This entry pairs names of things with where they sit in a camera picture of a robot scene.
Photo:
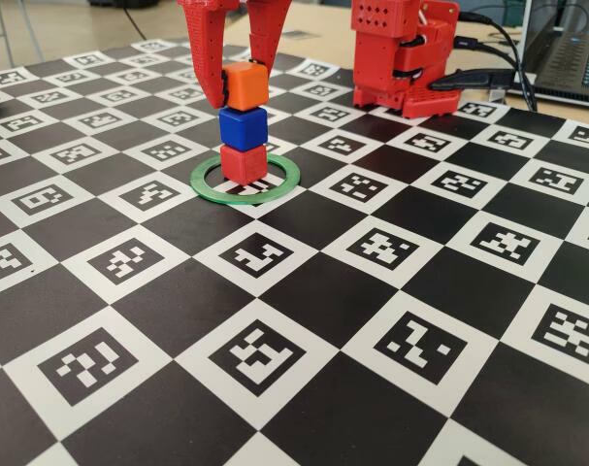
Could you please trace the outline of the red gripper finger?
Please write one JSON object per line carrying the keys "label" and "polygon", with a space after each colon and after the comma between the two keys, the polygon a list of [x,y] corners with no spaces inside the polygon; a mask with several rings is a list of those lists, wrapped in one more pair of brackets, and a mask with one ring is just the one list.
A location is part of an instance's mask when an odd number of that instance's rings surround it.
{"label": "red gripper finger", "polygon": [[179,0],[188,29],[195,76],[214,108],[224,105],[222,50],[225,16],[237,0]]}
{"label": "red gripper finger", "polygon": [[251,60],[271,74],[291,0],[248,0]]}

